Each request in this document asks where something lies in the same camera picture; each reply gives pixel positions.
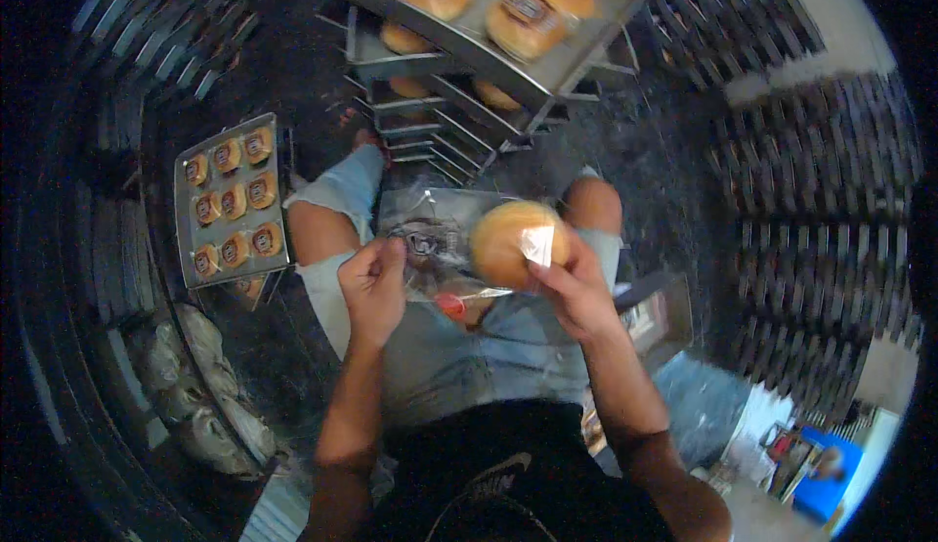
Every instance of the knee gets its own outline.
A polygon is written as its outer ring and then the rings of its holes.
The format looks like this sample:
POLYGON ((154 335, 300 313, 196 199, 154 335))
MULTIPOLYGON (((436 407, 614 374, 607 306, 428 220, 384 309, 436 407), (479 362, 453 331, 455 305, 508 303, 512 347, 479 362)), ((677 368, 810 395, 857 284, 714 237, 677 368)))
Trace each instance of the knee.
POLYGON ((574 227, 614 234, 622 229, 622 198, 599 178, 584 177, 570 184, 565 205, 564 220, 574 227))

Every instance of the right hand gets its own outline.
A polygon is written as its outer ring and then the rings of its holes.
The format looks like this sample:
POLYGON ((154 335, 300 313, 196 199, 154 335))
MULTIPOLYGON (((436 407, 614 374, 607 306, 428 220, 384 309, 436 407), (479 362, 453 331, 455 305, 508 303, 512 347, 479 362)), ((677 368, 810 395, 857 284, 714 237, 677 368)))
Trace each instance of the right hand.
POLYGON ((592 342, 622 329, 606 288, 599 260, 580 235, 568 229, 570 259, 566 265, 550 267, 528 262, 528 271, 543 286, 544 295, 554 304, 557 320, 570 337, 580 343, 592 342))

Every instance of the person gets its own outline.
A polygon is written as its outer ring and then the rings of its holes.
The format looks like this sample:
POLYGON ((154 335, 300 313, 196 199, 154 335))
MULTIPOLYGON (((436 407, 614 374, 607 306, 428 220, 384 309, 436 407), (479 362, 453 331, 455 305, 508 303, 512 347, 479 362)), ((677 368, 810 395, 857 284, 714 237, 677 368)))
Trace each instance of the person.
POLYGON ((613 305, 622 205, 592 171, 569 187, 569 263, 530 265, 538 295, 497 298, 465 332, 405 301, 405 247, 374 239, 384 169, 367 131, 284 204, 298 272, 342 359, 301 539, 727 540, 721 497, 689 476, 666 406, 613 305), (592 387, 624 477, 580 433, 592 387), (373 506, 379 451, 398 461, 373 506))

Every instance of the hand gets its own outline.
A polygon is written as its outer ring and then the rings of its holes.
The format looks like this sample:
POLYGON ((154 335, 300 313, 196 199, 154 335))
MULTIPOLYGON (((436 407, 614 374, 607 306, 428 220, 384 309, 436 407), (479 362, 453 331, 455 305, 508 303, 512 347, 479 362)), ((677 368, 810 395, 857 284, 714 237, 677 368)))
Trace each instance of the hand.
POLYGON ((529 261, 528 271, 543 286, 567 334, 580 343, 591 342, 621 330, 622 323, 596 254, 576 231, 568 229, 568 233, 570 259, 566 266, 554 263, 544 267, 529 261))
POLYGON ((405 244, 375 239, 339 267, 353 340, 383 347, 405 314, 405 244))

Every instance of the left hand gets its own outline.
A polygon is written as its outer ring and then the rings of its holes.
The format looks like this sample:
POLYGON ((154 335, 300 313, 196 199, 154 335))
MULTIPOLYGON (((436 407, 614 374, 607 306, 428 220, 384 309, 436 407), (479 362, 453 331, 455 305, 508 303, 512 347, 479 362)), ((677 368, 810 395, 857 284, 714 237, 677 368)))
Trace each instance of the left hand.
POLYGON ((381 348, 405 314, 406 249, 402 239, 375 239, 339 267, 352 339, 381 348))

